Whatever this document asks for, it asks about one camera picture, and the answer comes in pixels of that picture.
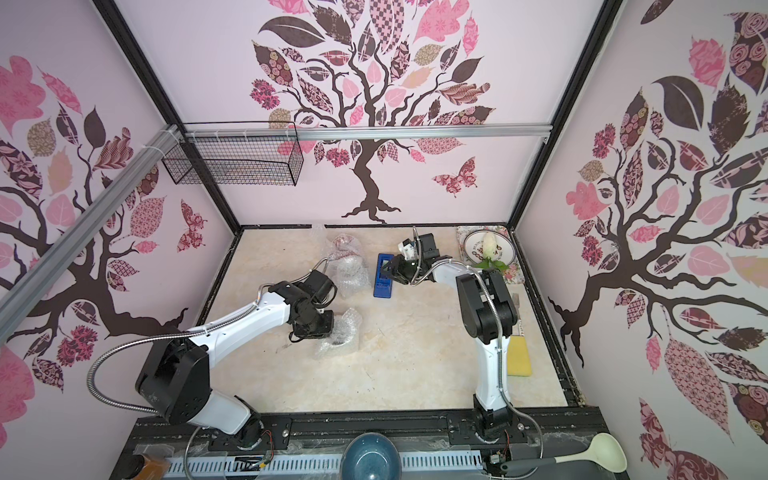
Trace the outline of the blue tape dispenser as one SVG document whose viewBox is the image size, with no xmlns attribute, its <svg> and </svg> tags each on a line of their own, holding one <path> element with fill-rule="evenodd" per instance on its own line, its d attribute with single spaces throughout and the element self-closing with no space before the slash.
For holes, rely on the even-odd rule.
<svg viewBox="0 0 768 480">
<path fill-rule="evenodd" d="M 377 257 L 373 289 L 375 298 L 390 299 L 392 297 L 392 279 L 387 276 L 385 267 L 393 258 L 394 256 L 388 253 L 380 253 Z"/>
</svg>

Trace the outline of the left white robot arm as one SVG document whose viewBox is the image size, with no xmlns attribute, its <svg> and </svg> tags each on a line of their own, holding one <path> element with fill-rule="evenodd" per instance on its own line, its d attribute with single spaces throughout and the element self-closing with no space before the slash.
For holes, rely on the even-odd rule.
<svg viewBox="0 0 768 480">
<path fill-rule="evenodd" d="M 260 413 L 245 400 L 212 386 L 215 368 L 228 355 L 275 328 L 291 327 L 289 340 L 325 339 L 334 326 L 329 305 L 338 289 L 324 273 L 270 285 L 253 302 L 183 338 L 154 343 L 136 381 L 136 391 L 171 425 L 214 429 L 249 449 L 264 430 Z"/>
</svg>

